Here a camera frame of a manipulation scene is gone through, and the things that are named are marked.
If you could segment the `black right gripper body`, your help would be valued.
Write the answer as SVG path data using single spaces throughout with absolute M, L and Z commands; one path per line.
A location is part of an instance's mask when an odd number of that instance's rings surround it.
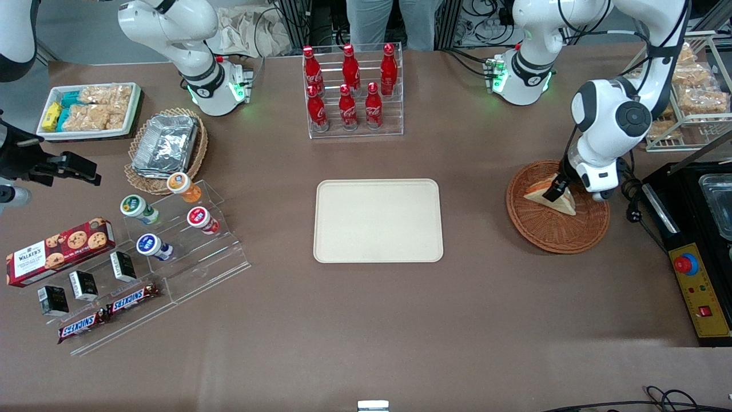
M 45 165 L 52 154 L 45 152 L 43 141 L 33 133 L 1 120 L 1 176 L 6 180 L 26 179 L 36 167 Z

